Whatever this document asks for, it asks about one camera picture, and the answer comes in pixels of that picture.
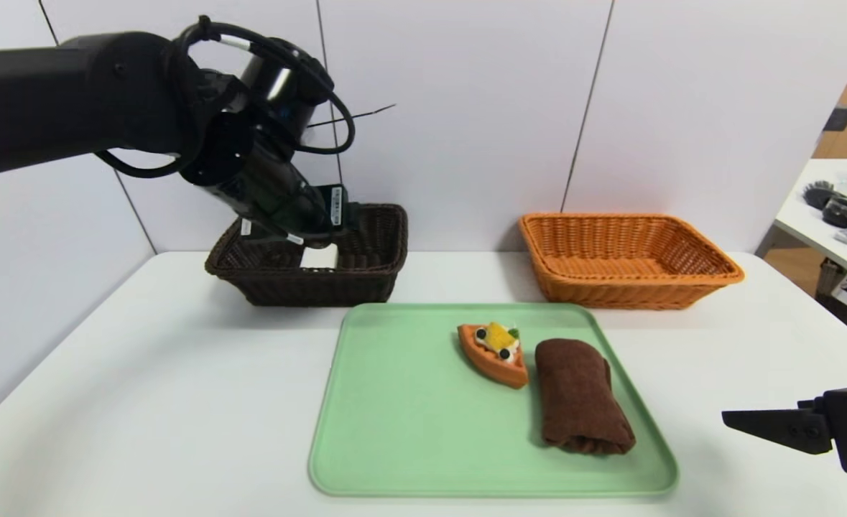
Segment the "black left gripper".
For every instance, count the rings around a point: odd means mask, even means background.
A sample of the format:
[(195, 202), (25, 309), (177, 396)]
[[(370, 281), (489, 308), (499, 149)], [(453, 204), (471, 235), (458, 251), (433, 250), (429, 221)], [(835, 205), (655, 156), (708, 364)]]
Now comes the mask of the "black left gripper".
[(299, 184), (295, 206), (296, 233), (335, 233), (346, 223), (359, 226), (363, 216), (363, 204), (348, 202), (348, 191), (343, 184)]

